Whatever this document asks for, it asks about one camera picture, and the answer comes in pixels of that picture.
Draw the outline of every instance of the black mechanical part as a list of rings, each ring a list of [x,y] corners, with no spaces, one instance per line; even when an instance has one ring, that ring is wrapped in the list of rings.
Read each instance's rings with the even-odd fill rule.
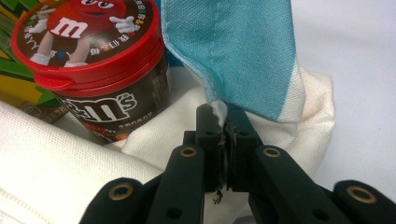
[[[146,223],[203,222],[205,153],[183,145],[172,151]]]
[[[396,223],[395,204],[378,190],[359,181],[338,182],[332,200],[353,223]]]
[[[196,131],[184,133],[183,144],[199,146],[205,152],[205,192],[216,192],[226,182],[227,155],[225,137],[210,105],[200,105],[196,113]]]
[[[197,131],[186,131],[162,175],[145,185],[120,178],[105,185],[81,223],[202,223],[205,192],[249,193],[257,223],[396,223],[396,204],[358,181],[333,192],[315,184],[279,147],[262,144],[245,112],[228,105],[224,130],[210,105],[197,109]]]
[[[257,203],[263,195],[262,203],[270,203],[268,209],[276,210],[276,213],[265,214],[276,220],[273,223],[350,223],[285,150],[271,146],[257,147],[250,164],[250,182],[253,186],[250,200]],[[253,214],[255,217],[261,215],[258,211]]]
[[[80,223],[131,223],[139,216],[141,189],[142,184],[133,179],[108,182],[91,201]]]
[[[245,111],[236,105],[228,104],[228,117],[224,125],[227,136],[226,155],[229,158],[227,189],[248,192],[248,164],[254,149],[262,145],[259,135],[251,125]]]

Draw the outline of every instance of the red lid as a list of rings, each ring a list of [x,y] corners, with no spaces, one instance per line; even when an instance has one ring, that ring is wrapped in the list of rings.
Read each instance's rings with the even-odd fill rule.
[[[131,81],[126,85],[138,80],[164,48],[152,0],[46,1],[20,20],[11,45],[38,85],[83,96],[116,91],[125,78]]]

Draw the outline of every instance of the white fabric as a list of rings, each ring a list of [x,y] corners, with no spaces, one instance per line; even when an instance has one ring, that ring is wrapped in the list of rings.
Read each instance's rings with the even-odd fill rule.
[[[314,180],[359,180],[396,202],[396,1],[291,5],[299,63],[334,87],[336,125]]]
[[[176,73],[188,80],[188,72]],[[248,116],[265,143],[287,149],[312,175],[331,137],[332,83],[329,77],[304,69],[301,74],[307,96],[300,123]],[[184,131],[195,130],[195,109],[206,102],[202,86],[195,82],[187,93],[178,95],[182,96],[173,105],[127,140],[105,147],[0,103],[0,197],[3,204],[12,205],[0,207],[0,220],[78,223],[90,200],[109,180],[126,176],[145,183],[158,175],[173,148],[182,143]],[[221,204],[214,205],[215,196],[206,195],[205,223],[232,223],[248,214],[247,196],[224,192]]]

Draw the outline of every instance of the blue fabric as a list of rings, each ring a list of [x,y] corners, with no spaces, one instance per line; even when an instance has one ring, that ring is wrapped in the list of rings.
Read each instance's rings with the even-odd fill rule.
[[[302,113],[304,99],[288,99],[304,98],[299,80],[290,85],[299,76],[290,1],[163,0],[162,25],[166,47],[201,77],[209,101],[271,120]]]
[[[154,0],[155,4],[157,5],[157,8],[161,12],[161,0]],[[183,63],[175,57],[168,49],[166,50],[166,56],[169,62],[169,66],[171,67],[183,67]]]

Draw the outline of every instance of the brass screw hole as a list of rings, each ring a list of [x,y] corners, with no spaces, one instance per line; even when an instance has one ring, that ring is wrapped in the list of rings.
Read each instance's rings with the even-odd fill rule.
[[[197,150],[192,147],[185,147],[180,150],[180,155],[184,157],[193,157],[197,154]]]
[[[355,200],[361,203],[376,203],[375,195],[367,189],[358,186],[349,186],[346,192]]]
[[[108,191],[108,197],[113,201],[120,201],[128,198],[132,192],[134,192],[134,187],[129,183],[120,183]]]
[[[275,148],[271,148],[271,147],[265,148],[262,152],[267,157],[279,157],[280,156],[280,151]]]

